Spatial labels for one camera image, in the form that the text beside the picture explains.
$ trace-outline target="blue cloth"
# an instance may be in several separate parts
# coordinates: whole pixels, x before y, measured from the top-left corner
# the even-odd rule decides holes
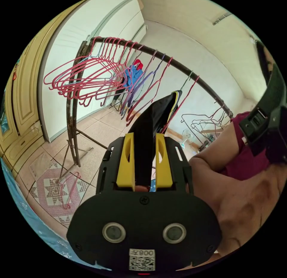
[[[7,116],[5,115],[4,118],[3,118],[3,121],[1,123],[1,130],[2,130],[2,133],[4,134],[7,130],[9,130],[9,125],[8,125],[8,122],[7,122]]]
[[[155,192],[155,179],[153,179],[150,183],[150,192]]]
[[[60,255],[80,264],[83,264],[88,267],[105,269],[97,263],[95,265],[87,264],[86,262],[80,260],[78,256],[73,251],[69,242],[56,234],[52,229],[50,229],[31,209],[26,199],[24,198],[20,188],[16,184],[13,175],[11,174],[10,169],[6,166],[4,161],[1,158],[1,166],[4,173],[4,177],[9,188],[10,194],[17,205],[19,211],[31,226],[31,228],[39,235],[39,237],[52,249],[54,249]]]
[[[127,77],[127,82],[123,87],[126,87],[126,90],[130,90],[138,78],[143,74],[143,71],[141,69],[137,70],[134,65],[131,65],[125,70],[125,74]]]

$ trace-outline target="red cap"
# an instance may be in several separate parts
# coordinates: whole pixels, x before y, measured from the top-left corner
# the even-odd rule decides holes
[[[141,63],[141,61],[139,59],[136,59],[134,65],[136,65],[137,63]]]
[[[142,63],[139,63],[139,64],[138,64],[138,67],[137,67],[137,70],[142,69],[143,66],[144,66],[144,65],[143,65]]]

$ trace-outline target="red shirt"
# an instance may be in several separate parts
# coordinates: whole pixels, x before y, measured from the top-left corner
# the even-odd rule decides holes
[[[240,113],[231,119],[235,128],[239,154],[220,172],[237,180],[249,179],[265,170],[270,164],[265,155],[265,150],[254,157],[248,145],[245,145],[242,141],[244,135],[239,127],[239,123],[246,118],[248,114],[249,112]]]

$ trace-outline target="sticker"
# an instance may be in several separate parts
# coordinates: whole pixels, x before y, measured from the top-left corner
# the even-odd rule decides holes
[[[129,270],[155,271],[155,251],[148,249],[130,249]]]

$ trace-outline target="qr code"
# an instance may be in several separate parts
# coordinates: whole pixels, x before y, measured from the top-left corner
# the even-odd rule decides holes
[[[129,269],[136,271],[154,271],[155,258],[130,256]]]

